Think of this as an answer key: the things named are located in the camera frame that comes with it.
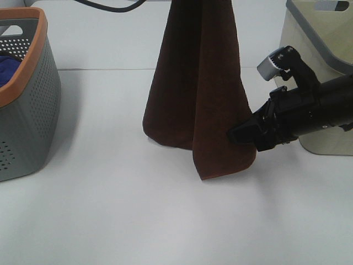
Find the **right gripper finger with silver pad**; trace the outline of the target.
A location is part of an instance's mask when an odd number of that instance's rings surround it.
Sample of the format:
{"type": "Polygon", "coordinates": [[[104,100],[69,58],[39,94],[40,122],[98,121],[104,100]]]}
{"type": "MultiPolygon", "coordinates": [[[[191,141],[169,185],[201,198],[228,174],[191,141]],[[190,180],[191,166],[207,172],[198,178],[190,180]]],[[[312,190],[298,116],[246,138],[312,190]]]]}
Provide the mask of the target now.
{"type": "Polygon", "coordinates": [[[269,54],[257,66],[257,71],[266,81],[277,76],[284,81],[293,78],[299,89],[315,89],[320,85],[314,71],[292,46],[280,47],[269,54]]]}

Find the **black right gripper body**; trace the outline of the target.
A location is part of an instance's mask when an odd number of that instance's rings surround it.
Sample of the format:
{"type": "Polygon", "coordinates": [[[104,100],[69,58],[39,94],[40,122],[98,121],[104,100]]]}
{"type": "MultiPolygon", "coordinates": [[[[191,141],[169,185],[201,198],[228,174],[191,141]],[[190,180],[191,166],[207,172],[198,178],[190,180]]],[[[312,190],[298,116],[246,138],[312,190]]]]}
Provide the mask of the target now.
{"type": "Polygon", "coordinates": [[[295,141],[313,129],[313,109],[319,106],[315,91],[281,86],[270,92],[269,99],[255,112],[259,135],[255,137],[258,151],[295,141]]]}

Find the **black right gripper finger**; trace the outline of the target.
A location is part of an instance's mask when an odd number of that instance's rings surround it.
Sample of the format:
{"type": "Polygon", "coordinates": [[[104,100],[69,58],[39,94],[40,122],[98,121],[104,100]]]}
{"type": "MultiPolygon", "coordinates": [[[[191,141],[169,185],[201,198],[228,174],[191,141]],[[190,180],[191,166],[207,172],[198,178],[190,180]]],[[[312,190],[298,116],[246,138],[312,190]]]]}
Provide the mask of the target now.
{"type": "Polygon", "coordinates": [[[253,113],[246,121],[230,128],[227,131],[227,137],[234,144],[263,144],[265,142],[263,115],[259,112],[253,113]]]}

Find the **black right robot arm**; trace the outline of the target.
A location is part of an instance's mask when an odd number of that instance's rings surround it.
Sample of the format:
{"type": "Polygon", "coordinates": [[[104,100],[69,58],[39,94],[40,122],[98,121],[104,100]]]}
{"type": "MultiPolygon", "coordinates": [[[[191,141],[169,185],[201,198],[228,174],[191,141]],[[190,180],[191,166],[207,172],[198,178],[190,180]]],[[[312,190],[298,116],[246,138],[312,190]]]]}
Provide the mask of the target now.
{"type": "Polygon", "coordinates": [[[266,151],[326,128],[352,129],[351,74],[320,83],[292,46],[272,52],[257,70],[266,81],[276,76],[284,81],[294,78],[297,87],[271,91],[248,120],[228,130],[230,142],[253,144],[258,151],[266,151]]]}

